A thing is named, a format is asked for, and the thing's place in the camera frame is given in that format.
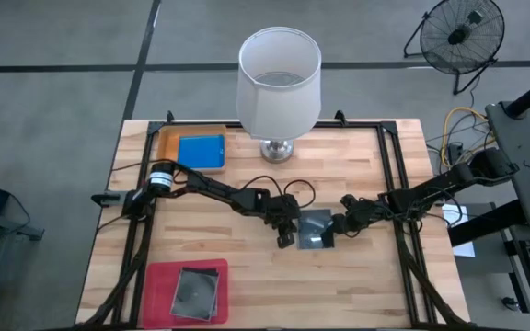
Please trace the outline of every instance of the black fan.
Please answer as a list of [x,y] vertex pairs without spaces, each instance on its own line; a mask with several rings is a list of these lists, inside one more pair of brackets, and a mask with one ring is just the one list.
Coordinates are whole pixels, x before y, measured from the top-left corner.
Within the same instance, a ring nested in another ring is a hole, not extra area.
[[[406,49],[421,30],[422,53]],[[435,69],[455,75],[453,94],[467,89],[486,68],[496,62],[494,55],[504,38],[504,17],[490,0],[443,0],[425,13],[404,46],[404,57],[423,55]],[[478,70],[460,90],[459,75]]]

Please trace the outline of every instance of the yellow cable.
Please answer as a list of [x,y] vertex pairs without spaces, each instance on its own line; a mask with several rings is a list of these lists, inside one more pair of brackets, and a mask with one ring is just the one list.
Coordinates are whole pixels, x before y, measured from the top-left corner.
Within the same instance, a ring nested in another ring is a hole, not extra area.
[[474,109],[472,108],[468,108],[468,107],[457,107],[457,108],[453,108],[451,109],[451,111],[449,111],[449,113],[447,114],[447,116],[445,117],[445,121],[443,123],[443,142],[441,143],[441,163],[443,164],[443,166],[446,166],[446,167],[451,167],[451,165],[449,165],[447,163],[447,160],[445,159],[445,142],[447,141],[447,126],[449,124],[449,118],[451,118],[451,115],[453,115],[453,113],[455,113],[456,111],[468,111],[474,115],[476,115],[476,117],[482,119],[482,120],[487,120],[482,114],[478,113],[477,111],[475,111]]

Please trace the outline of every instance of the fan stand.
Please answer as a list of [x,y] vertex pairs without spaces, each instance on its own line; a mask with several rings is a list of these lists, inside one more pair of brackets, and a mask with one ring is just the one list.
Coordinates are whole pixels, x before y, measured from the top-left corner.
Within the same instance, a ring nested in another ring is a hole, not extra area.
[[[409,58],[410,56],[422,55],[421,52],[408,53],[406,51],[406,49],[409,47],[410,43],[414,39],[414,36],[416,36],[416,34],[419,33],[419,30],[421,29],[422,25],[424,24],[424,22],[429,17],[430,17],[429,13],[427,13],[427,12],[425,12],[424,15],[422,15],[421,23],[416,27],[416,29],[412,33],[412,36],[410,36],[410,39],[406,42],[406,45],[404,45],[404,58]],[[472,83],[474,83],[476,81],[476,79],[478,79],[478,77],[484,72],[484,70],[486,70],[488,67],[490,67],[491,65],[493,65],[497,61],[498,61],[498,59],[494,59],[493,57],[491,57],[489,60],[487,60],[486,63],[484,63],[484,65],[482,65],[482,67],[478,70],[478,73],[476,75],[474,75],[474,77],[462,89],[459,89],[459,76],[461,74],[459,72],[457,72],[455,74],[455,85],[454,85],[454,88],[453,88],[453,95],[456,96],[456,95],[462,93],[463,91],[465,91]]]

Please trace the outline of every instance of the wooden table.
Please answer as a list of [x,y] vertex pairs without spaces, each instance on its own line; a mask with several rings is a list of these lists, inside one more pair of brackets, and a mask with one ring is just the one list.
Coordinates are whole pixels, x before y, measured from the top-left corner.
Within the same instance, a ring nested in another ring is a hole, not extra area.
[[[418,185],[432,177],[421,123],[396,122],[409,183]],[[124,123],[113,167],[140,162],[147,123]],[[243,130],[230,129],[226,138],[226,171],[210,177],[234,187],[259,175],[275,177],[282,187],[291,180],[306,179],[317,190],[317,200],[308,209],[330,208],[333,213],[344,212],[339,200],[346,193],[376,199],[386,190],[374,130],[313,129],[295,141],[294,156],[280,165],[263,160],[259,142],[250,140]],[[392,144],[387,139],[396,175]],[[112,173],[109,189],[135,188],[138,170]],[[254,186],[274,191],[266,179]],[[290,190],[300,204],[311,198],[305,185]],[[104,210],[101,222],[120,211],[120,207]],[[423,222],[421,241],[429,277],[454,311],[468,320],[445,223],[434,217]],[[92,315],[117,282],[127,229],[126,221],[115,222],[98,234],[77,322]],[[354,239],[337,236],[336,247],[329,250],[298,250],[295,245],[280,250],[276,237],[277,231],[260,219],[240,216],[221,202],[188,194],[157,203],[148,262],[225,258],[230,266],[229,318],[220,327],[409,327],[392,223],[376,223]],[[415,292],[423,312],[417,283]],[[127,293],[123,316],[128,316],[130,299]]]

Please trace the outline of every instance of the white paper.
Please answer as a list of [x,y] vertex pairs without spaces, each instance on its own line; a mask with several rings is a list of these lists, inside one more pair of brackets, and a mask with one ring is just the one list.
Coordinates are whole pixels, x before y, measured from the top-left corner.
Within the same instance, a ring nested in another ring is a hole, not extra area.
[[[468,221],[467,218],[467,208],[466,206],[461,206],[461,220],[453,225],[456,227],[459,224],[463,224]],[[459,209],[457,205],[444,204],[443,205],[443,217],[449,222],[453,223],[459,219]],[[472,242],[453,247],[453,254],[457,257],[476,257],[476,252],[474,251],[474,244]]]

